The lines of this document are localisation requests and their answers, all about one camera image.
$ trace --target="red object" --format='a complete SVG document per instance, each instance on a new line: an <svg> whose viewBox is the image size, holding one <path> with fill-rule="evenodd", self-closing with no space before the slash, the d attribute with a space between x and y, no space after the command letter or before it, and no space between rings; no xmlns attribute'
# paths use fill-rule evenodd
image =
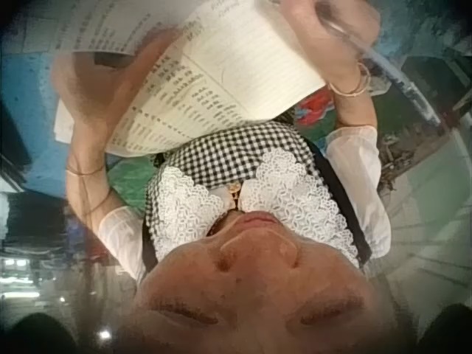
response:
<svg viewBox="0 0 472 354"><path fill-rule="evenodd" d="M298 104L298 109L304 112L304 116L297 122L300 125L315 124L325 116L327 109L332 104L333 95L331 90L325 86Z"/></svg>

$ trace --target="green object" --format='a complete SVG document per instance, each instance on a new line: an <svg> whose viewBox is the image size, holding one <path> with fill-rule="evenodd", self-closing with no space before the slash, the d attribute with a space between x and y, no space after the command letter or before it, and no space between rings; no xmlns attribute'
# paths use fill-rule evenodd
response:
<svg viewBox="0 0 472 354"><path fill-rule="evenodd" d="M144 211L146 187L155 172L151 156L143 156L123 159L108 172L108 178L126 204Z"/></svg>

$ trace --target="woman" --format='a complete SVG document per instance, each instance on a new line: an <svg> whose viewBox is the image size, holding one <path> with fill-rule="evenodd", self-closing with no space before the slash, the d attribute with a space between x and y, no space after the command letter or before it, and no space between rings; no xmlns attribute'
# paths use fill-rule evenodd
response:
<svg viewBox="0 0 472 354"><path fill-rule="evenodd" d="M139 283L121 349L324 353L384 331L361 272L390 244L369 75L325 32L316 1L284 0L281 11L334 92L327 159L278 122L205 136L159 168L144 217L109 187L104 150L175 34L161 34L121 71L85 55L55 64L55 87L75 119L69 202ZM378 17L365 2L336 2L336 15L373 43Z"/></svg>

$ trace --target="white lace trim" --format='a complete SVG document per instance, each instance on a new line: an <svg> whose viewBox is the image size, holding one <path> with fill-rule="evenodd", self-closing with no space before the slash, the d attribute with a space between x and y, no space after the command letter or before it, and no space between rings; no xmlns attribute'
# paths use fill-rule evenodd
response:
<svg viewBox="0 0 472 354"><path fill-rule="evenodd" d="M153 238L158 260L177 246L206 237L228 211L220 196L195 185L175 167L164 169L158 189L158 237ZM243 184L240 209L270 212L293 232L338 249L359 267L346 219L321 178L309 176L292 153L273 149L264 154L256 178Z"/></svg>
<svg viewBox="0 0 472 354"><path fill-rule="evenodd" d="M153 238L158 260L175 247L205 237L217 219L227 212L223 201L207 188L194 185L175 167L166 167L159 183L156 235Z"/></svg>

